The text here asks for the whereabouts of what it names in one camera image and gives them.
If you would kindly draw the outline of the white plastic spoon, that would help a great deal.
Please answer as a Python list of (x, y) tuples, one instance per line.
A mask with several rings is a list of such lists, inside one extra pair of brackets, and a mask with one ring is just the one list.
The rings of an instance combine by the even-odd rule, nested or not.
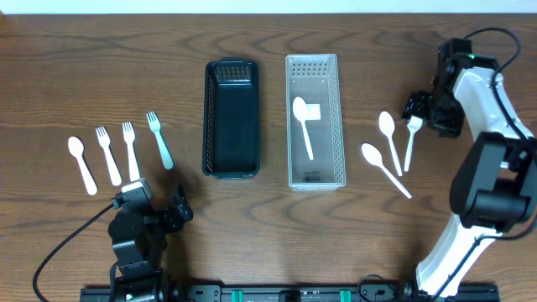
[(405, 195), (408, 199), (412, 198), (410, 192), (395, 178), (395, 176), (383, 165), (383, 158), (381, 153), (370, 143), (363, 143), (361, 145), (361, 151), (363, 157), (373, 166), (379, 167), (388, 179), (398, 188), (398, 190)]
[(407, 144), (405, 160), (404, 160), (405, 172), (409, 171), (411, 158), (412, 158), (412, 152), (413, 152), (414, 136), (421, 129), (422, 124), (423, 124), (423, 119), (416, 117), (416, 116), (412, 116), (407, 123), (407, 128), (409, 130), (409, 141)]
[(306, 151), (308, 153), (309, 160), (314, 159), (314, 154), (312, 151), (311, 143), (310, 143), (310, 137), (308, 134), (307, 126), (305, 124), (307, 117), (308, 117), (308, 110), (307, 110), (307, 104), (305, 103), (305, 100), (302, 97), (297, 96), (293, 101), (293, 113), (295, 115), (295, 118), (301, 123), (304, 140), (305, 140), (305, 147)]
[(391, 117), (391, 115), (388, 112), (386, 112), (386, 111), (380, 112), (379, 117), (378, 117), (378, 126), (379, 126), (379, 129), (380, 129), (381, 133), (388, 140), (388, 144), (389, 144), (389, 147), (390, 147), (390, 152), (391, 152), (391, 155), (392, 155), (392, 158), (393, 158), (396, 173), (397, 173), (398, 176), (402, 176), (403, 171), (401, 169), (399, 156), (397, 154), (395, 144), (394, 144), (394, 140), (393, 140), (393, 135), (394, 135), (394, 130), (395, 130), (395, 123), (394, 123), (393, 118)]

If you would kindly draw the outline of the mint green fork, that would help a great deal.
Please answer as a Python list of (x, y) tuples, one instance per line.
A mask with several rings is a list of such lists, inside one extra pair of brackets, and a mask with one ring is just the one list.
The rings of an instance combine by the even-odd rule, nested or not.
[(155, 112), (148, 112), (146, 114), (146, 116), (147, 116), (147, 119), (148, 119), (149, 128), (154, 133), (154, 136), (155, 136), (158, 148), (159, 148), (159, 153), (160, 153), (160, 157), (161, 157), (163, 166), (166, 169), (173, 169), (174, 162), (173, 162), (173, 159), (172, 159), (172, 157), (170, 155), (168, 147), (167, 147), (167, 145), (166, 145), (166, 143), (164, 141), (164, 138), (162, 136), (161, 123), (160, 123), (156, 113)]

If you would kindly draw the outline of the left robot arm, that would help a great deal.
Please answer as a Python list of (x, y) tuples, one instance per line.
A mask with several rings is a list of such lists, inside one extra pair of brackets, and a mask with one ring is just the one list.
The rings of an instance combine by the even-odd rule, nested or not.
[(153, 194), (145, 179), (121, 188), (112, 198), (119, 212), (108, 227), (114, 264), (121, 275), (111, 277), (111, 301), (185, 301), (185, 291), (167, 274), (162, 256), (166, 236), (180, 231), (194, 212), (181, 185), (169, 197), (169, 204), (156, 210)]

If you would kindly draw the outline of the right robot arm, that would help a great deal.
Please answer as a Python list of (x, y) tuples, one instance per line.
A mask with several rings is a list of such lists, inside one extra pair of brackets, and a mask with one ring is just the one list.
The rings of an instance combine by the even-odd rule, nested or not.
[(420, 118), (443, 137), (469, 125), (473, 144), (451, 183), (446, 228), (399, 291), (402, 301), (461, 299), (461, 281), (486, 248), (536, 220), (536, 139), (508, 99), (502, 68), (474, 54), (469, 38), (450, 39), (438, 49), (432, 91), (412, 93), (405, 106), (406, 122)]

